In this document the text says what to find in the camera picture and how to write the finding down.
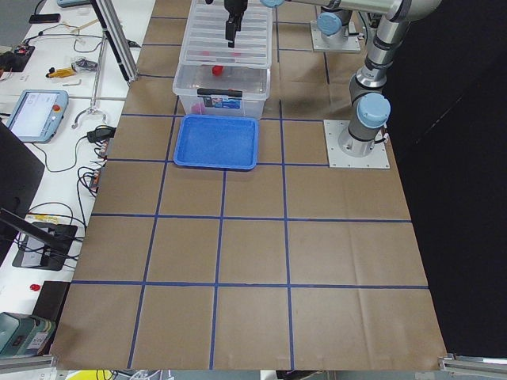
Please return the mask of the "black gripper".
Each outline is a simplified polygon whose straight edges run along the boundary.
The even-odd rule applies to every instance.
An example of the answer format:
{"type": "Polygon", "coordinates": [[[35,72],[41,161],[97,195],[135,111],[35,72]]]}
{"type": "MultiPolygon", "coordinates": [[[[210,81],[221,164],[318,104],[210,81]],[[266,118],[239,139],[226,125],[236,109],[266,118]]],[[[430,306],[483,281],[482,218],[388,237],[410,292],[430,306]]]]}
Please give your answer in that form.
{"type": "Polygon", "coordinates": [[[235,38],[237,32],[241,30],[242,15],[248,7],[248,0],[224,0],[225,10],[229,13],[229,17],[225,24],[225,38],[229,48],[235,47],[235,38]]]}

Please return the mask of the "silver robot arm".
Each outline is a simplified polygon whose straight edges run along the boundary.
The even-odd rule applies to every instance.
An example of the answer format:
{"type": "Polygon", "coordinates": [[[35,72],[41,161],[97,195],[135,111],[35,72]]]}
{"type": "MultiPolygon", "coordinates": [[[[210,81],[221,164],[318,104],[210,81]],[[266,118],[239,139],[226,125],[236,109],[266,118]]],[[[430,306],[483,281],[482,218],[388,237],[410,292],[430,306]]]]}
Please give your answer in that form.
{"type": "Polygon", "coordinates": [[[317,28],[325,40],[345,40],[357,36],[349,27],[352,15],[352,10],[322,7],[316,19],[317,28]]]}
{"type": "Polygon", "coordinates": [[[385,126],[391,106],[382,95],[387,82],[387,70],[395,52],[402,43],[413,21],[430,15],[439,1],[310,1],[323,13],[317,24],[321,33],[332,36],[343,23],[345,11],[377,13],[381,16],[378,28],[368,38],[364,65],[351,77],[349,92],[353,115],[348,127],[339,135],[338,145],[349,156],[362,158],[369,155],[379,130],[385,126]]]}

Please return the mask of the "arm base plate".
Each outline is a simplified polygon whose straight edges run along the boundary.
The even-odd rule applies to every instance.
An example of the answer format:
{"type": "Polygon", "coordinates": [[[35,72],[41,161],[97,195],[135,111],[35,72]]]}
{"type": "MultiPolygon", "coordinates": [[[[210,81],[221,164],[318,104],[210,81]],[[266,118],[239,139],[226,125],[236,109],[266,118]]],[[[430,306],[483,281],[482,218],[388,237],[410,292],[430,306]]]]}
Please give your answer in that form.
{"type": "Polygon", "coordinates": [[[386,141],[378,131],[371,141],[356,140],[349,133],[348,120],[323,120],[331,169],[389,169],[386,141]]]}
{"type": "Polygon", "coordinates": [[[342,27],[338,33],[332,36],[323,34],[317,26],[317,21],[312,21],[310,27],[313,51],[350,54],[361,52],[359,33],[353,21],[350,21],[348,25],[342,27]]]}

